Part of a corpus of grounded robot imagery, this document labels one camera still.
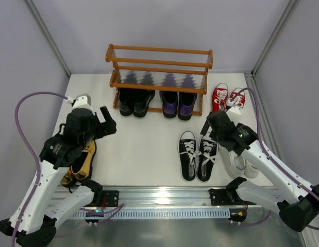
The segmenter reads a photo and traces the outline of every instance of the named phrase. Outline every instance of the white wall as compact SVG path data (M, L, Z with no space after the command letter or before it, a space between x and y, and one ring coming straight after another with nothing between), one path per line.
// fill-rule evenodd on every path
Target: white wall
M257 81L287 164L318 184L319 0L300 1Z
M71 72L91 74L112 70L109 43L213 49L213 70L252 70L288 0L34 3Z
M0 220L17 209L36 171L15 127L15 105L35 91L64 94L67 84L23 1L0 1ZM52 134L60 105L54 96L36 96L21 106L22 129L36 153ZM0 246L9 243L0 233Z

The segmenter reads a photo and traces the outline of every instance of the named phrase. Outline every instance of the white table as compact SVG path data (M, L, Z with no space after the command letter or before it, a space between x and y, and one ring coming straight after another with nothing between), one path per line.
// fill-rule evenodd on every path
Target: white table
M178 117L167 119L157 112L148 112L144 118L121 116L119 110L112 107L115 88L109 87L110 76L111 74L72 75L65 93L72 97L88 93L100 121L104 118L99 108L105 105L117 123L115 134L96 141L93 180L112 186L226 186L232 180L226 173L221 158L218 158L208 182L201 183L197 178L191 182L184 181L180 171L178 141L184 131L190 130L199 145L199 133L211 110L213 89L221 82L225 82L230 91L236 87L246 87L243 74L209 74L208 93L203 99L203 116L192 116L189 121L182 121ZM150 106L161 107L158 92ZM243 110L241 123L256 130L255 115L248 92ZM71 107L63 103L54 133L57 133L59 124L65 122L70 111ZM260 186L272 186L262 174L249 180Z

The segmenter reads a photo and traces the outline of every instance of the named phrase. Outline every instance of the black sneaker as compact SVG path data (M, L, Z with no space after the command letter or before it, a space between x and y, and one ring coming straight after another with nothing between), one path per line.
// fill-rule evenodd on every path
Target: black sneaker
M216 158L217 144L209 136L205 135L200 140L199 145L199 164L197 178L201 182L207 182L211 177L211 172Z
M134 101L133 95L134 89L120 89L119 90L119 111L123 116L129 116L133 113Z
M149 108L150 101L155 96L155 90L135 90L133 101L134 101L134 111L135 117L144 117Z
M186 181L195 179L196 173L196 156L199 152L195 152L196 139L191 131L185 131L179 141L179 154L181 161L182 177Z

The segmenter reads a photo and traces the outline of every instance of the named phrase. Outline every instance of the purple shoe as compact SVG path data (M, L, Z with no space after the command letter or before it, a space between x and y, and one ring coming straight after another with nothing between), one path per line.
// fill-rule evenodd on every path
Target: purple shoe
M167 118L173 118L178 111L178 93L177 92L159 92L163 103L163 114Z
M197 94L191 93L179 93L180 100L179 100L179 112L178 117L181 120L189 120L192 115L192 110L195 106L195 101L197 98Z

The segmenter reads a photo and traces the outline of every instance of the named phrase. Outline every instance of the pair of shoes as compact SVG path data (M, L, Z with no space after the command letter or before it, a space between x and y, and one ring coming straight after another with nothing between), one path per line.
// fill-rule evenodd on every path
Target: pair of shoes
M215 141L206 135L200 140L199 151L195 151L195 146L196 138L194 134L191 131L185 131L179 140L182 177L186 181L195 179L196 156L199 156L197 178L201 182L207 182L211 177L217 145Z
M179 93L179 104L177 92L160 91L159 95L163 104L163 114L166 118L173 118L176 114L178 114L178 118L184 121L191 118L197 94Z
M123 116L129 116L133 113L135 117L144 117L148 112L149 103L154 96L154 90L120 89L120 114Z
M227 111L229 108L231 108L233 105L237 105L240 108L243 108L245 104L245 94L238 94L238 92L241 90L241 88L237 87L235 88L229 98L229 90L228 86L225 83L218 84L212 94L212 111Z
M83 149L81 156L77 158L70 166L68 172L61 180L61 185L66 188L71 188L77 182L84 179L90 179L93 172L93 159L96 154L96 143L91 141L85 149Z
M228 152L226 148L218 146L224 167L231 178L235 179L244 175L247 178L253 179L258 176L259 170L250 162L238 156L235 152Z

